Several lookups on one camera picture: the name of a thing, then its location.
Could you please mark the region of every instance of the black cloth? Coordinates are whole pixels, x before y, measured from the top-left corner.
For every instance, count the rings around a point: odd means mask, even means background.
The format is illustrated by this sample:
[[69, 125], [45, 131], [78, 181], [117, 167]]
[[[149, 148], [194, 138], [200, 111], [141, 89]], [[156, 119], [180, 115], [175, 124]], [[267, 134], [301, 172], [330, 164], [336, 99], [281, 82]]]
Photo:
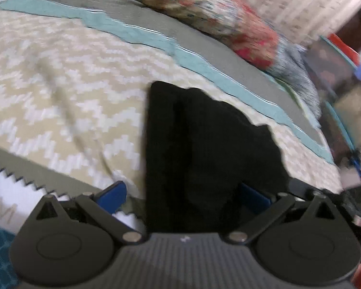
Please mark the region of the black cloth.
[[268, 126], [197, 88], [154, 82], [145, 133], [148, 232], [229, 231], [240, 221], [241, 182], [287, 189]]

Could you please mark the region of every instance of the gray gripper base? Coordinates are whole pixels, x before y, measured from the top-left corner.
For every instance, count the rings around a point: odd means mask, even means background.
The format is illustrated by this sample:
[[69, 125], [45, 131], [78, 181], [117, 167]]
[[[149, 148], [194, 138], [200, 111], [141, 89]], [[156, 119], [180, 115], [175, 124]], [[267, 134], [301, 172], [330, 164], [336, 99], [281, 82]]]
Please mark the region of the gray gripper base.
[[[274, 277], [257, 263], [247, 247], [227, 244], [216, 233], [153, 234], [144, 244], [122, 248], [108, 269], [97, 277], [79, 285], [64, 287], [64, 289], [240, 288], [305, 289]], [[349, 282], [342, 282], [324, 288], [353, 289], [354, 287]], [[45, 288], [21, 283], [17, 289]]]

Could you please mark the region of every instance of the bedsheet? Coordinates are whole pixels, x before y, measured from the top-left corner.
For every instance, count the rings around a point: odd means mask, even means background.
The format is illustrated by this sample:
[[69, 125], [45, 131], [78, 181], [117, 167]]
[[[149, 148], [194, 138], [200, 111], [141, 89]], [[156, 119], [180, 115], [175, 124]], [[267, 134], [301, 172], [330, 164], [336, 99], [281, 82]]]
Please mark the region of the bedsheet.
[[98, 188], [122, 179], [131, 196], [144, 198], [141, 137], [146, 90], [155, 80], [200, 88], [253, 123], [268, 124], [292, 177], [341, 190], [337, 167], [289, 126], [179, 66], [166, 52], [78, 19], [0, 10], [0, 147], [17, 156]]

